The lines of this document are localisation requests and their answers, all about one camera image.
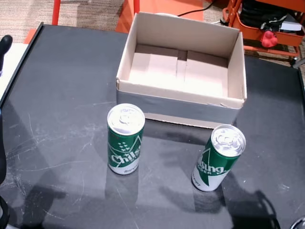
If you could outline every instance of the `table surface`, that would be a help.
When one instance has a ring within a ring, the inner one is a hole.
[[[207,129],[147,120],[139,168],[110,171],[106,116],[126,37],[42,28],[2,110],[8,173],[0,194],[11,224],[285,229],[305,214],[298,71],[254,58],[246,58],[248,100],[236,121],[246,151],[216,191],[190,181]]]

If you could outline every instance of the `cardboard box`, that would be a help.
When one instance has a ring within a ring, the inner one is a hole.
[[[117,102],[146,118],[215,128],[247,98],[242,34],[233,28],[137,14],[117,73]]]

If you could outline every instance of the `beer can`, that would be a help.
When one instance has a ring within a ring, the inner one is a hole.
[[[217,189],[246,146],[243,133],[232,125],[216,127],[192,174],[192,182],[201,191]]]
[[[133,104],[119,104],[107,116],[108,165],[121,175],[130,174],[139,164],[145,116]]]

